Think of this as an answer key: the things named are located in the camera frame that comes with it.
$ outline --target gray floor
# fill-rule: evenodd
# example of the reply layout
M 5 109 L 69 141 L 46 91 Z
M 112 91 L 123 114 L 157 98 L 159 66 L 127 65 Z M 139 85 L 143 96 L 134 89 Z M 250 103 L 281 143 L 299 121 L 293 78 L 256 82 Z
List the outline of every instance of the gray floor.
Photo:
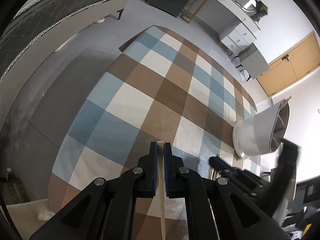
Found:
M 151 25 L 167 27 L 207 52 L 228 70 L 256 103 L 267 95 L 256 80 L 245 82 L 208 28 L 185 23 L 139 0 L 129 0 L 122 18 L 106 17 L 78 33 L 49 56 L 20 92 L 1 133 L 5 168 L 12 166 L 31 200 L 46 198 L 51 169 L 70 125 L 102 74 L 120 55 L 119 46 Z

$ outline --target trash bin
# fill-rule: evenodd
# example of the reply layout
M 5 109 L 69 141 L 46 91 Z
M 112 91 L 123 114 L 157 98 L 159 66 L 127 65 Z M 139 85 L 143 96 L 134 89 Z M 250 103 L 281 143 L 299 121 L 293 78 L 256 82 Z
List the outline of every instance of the trash bin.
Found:
M 281 143 L 289 120 L 288 99 L 263 112 L 236 123 L 232 139 L 237 155 L 247 159 L 253 155 L 274 152 Z

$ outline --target metal pivot screw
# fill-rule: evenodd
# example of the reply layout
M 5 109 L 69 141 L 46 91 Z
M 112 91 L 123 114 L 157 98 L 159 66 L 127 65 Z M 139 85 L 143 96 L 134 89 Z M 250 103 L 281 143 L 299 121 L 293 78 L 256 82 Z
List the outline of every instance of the metal pivot screw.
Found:
M 218 178 L 217 182 L 219 185 L 226 185 L 228 183 L 228 180 L 226 178 Z
M 186 173 L 189 172 L 189 168 L 187 168 L 187 167 L 180 167 L 180 168 L 179 168 L 179 171 L 180 171 L 180 173 L 182 173 L 182 174 L 186 174 Z
M 143 169 L 140 167 L 135 167 L 132 171 L 134 174 L 140 174 L 143 172 Z
M 104 184 L 104 179 L 103 178 L 97 178 L 97 179 L 94 180 L 94 184 L 96 186 L 101 186 L 101 185 Z

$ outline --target desk drawer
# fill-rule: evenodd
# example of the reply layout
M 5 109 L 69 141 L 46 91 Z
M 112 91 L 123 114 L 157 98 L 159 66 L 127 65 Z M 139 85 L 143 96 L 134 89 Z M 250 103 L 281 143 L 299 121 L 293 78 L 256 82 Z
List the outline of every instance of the desk drawer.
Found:
M 240 47 L 228 36 L 224 37 L 224 39 L 221 40 L 221 42 L 227 46 L 228 49 L 230 49 L 233 54 L 238 55 L 241 51 Z
M 245 39 L 236 30 L 233 30 L 228 36 L 236 43 L 236 45 L 238 45 L 241 50 L 244 50 L 249 46 Z
M 251 44 L 256 40 L 256 37 L 242 23 L 240 23 L 235 30 L 245 39 L 248 44 Z

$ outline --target chair leg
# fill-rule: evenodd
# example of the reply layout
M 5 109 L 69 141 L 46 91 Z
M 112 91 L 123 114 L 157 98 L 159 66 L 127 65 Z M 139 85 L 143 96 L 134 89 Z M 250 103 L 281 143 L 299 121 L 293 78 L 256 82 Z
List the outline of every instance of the chair leg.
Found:
M 118 20 L 120 20 L 120 18 L 121 18 L 121 15 L 122 15 L 122 13 L 123 13 L 123 10 L 124 10 L 124 9 L 121 9 L 121 10 L 117 11 L 117 12 L 119 13 L 119 17 L 118 17 Z

